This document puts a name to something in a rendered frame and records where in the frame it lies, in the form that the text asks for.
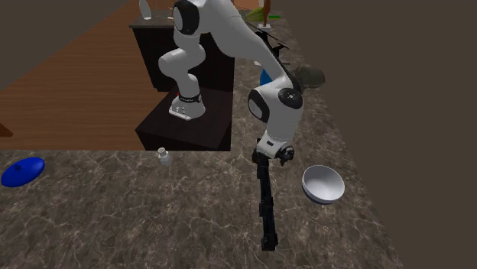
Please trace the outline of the white bowl with blue base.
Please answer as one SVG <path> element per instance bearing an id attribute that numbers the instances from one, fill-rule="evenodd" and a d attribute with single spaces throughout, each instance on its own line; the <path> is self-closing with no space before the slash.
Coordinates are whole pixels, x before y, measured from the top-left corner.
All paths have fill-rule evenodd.
<path id="1" fill-rule="evenodd" d="M 313 165 L 303 172 L 302 189 L 314 203 L 327 205 L 340 199 L 346 187 L 344 180 L 334 169 Z"/>

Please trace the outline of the green leafy object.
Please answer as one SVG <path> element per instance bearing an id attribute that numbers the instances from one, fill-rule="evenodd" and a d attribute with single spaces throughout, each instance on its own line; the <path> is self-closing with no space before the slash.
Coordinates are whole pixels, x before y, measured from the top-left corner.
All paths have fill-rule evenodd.
<path id="1" fill-rule="evenodd" d="M 245 15 L 245 19 L 254 22 L 263 22 L 264 12 L 262 7 L 257 7 Z"/>

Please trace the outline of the dark olive round object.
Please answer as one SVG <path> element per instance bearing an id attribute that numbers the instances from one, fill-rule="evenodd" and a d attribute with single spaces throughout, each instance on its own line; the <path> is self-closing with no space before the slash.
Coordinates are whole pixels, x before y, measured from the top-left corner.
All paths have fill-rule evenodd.
<path id="1" fill-rule="evenodd" d="M 297 66 L 294 75 L 304 89 L 319 88 L 326 83 L 324 72 L 308 64 Z"/>

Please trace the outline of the blue oval lid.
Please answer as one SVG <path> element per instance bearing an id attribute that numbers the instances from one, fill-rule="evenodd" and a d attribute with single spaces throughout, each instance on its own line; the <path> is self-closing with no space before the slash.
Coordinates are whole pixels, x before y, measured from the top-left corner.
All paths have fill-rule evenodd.
<path id="1" fill-rule="evenodd" d="M 45 162 L 39 157 L 28 157 L 9 166 L 2 174 L 1 184 L 6 187 L 20 187 L 38 178 L 44 171 Z"/>

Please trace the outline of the dark robot stand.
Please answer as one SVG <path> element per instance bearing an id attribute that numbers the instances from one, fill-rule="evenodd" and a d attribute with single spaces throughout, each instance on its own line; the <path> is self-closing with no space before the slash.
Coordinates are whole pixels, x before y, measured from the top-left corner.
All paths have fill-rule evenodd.
<path id="1" fill-rule="evenodd" d="M 201 88 L 204 115 L 185 121 L 168 110 L 178 89 L 173 87 L 135 129 L 144 149 L 156 151 L 229 151 L 232 128 L 232 92 Z"/>

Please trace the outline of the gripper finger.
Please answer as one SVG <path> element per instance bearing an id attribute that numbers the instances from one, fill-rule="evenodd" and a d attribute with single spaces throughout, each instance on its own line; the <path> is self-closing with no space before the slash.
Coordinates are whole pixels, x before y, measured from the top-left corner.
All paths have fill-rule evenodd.
<path id="1" fill-rule="evenodd" d="M 261 239 L 262 251 L 274 251 L 278 245 L 277 233 L 274 223 L 273 204 L 261 201 L 259 215 L 262 218 L 263 236 Z"/>

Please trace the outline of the dark cabinet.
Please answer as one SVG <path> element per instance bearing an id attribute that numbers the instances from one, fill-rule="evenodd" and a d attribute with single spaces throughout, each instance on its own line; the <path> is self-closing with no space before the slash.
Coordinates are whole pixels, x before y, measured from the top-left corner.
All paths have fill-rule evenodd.
<path id="1" fill-rule="evenodd" d="M 129 27 L 133 30 L 153 87 L 159 92 L 168 92 L 177 84 L 160 71 L 158 60 L 165 53 L 177 49 L 173 39 L 174 22 L 170 18 L 170 10 L 153 10 L 151 13 L 151 19 L 138 17 Z M 201 87 L 231 92 L 235 59 L 218 48 L 211 34 L 202 34 L 200 45 L 206 51 L 206 59 L 192 68 L 190 73 L 196 76 Z"/>

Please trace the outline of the white vase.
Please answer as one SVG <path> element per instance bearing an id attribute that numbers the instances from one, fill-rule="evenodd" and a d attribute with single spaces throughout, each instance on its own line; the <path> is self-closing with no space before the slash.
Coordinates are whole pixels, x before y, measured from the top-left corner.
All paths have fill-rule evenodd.
<path id="1" fill-rule="evenodd" d="M 138 0 L 138 7 L 144 20 L 150 20 L 152 18 L 148 0 Z"/>

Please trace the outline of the brown figure on white base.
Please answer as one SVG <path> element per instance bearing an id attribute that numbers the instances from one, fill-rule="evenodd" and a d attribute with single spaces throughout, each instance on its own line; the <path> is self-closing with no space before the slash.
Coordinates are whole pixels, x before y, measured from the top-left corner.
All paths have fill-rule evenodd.
<path id="1" fill-rule="evenodd" d="M 268 16 L 271 11 L 271 0 L 258 0 L 258 7 L 261 8 L 261 11 L 263 13 L 262 26 L 266 28 L 268 24 Z"/>

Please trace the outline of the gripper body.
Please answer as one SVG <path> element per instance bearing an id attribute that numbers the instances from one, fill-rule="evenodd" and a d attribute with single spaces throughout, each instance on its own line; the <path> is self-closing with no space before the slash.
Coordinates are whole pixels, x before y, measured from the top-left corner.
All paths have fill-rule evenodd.
<path id="1" fill-rule="evenodd" d="M 257 178 L 260 180 L 261 203 L 264 205 L 273 204 L 273 196 L 271 194 L 271 181 L 269 177 L 269 160 L 270 158 L 258 151 L 253 150 L 252 162 L 257 165 Z"/>

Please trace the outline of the black thin kitchen tool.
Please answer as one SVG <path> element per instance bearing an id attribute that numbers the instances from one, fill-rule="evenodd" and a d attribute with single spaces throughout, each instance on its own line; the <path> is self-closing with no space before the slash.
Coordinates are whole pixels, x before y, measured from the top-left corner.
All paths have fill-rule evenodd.
<path id="1" fill-rule="evenodd" d="M 257 34 L 263 41 L 264 43 L 266 44 L 266 46 L 269 48 L 269 50 L 273 53 L 273 55 L 275 55 L 276 57 L 279 57 L 280 56 L 280 50 L 283 49 L 283 48 L 287 48 L 288 47 L 286 46 L 286 44 L 277 39 L 276 37 L 272 36 L 271 34 L 269 34 L 268 32 L 266 31 L 263 31 L 261 29 L 259 29 L 258 27 L 254 26 L 253 24 L 249 23 L 249 22 L 245 22 L 250 28 L 254 29 L 255 30 L 255 34 Z M 277 41 L 277 46 L 275 47 L 272 47 L 270 45 L 270 42 L 269 42 L 269 37 L 275 41 Z"/>

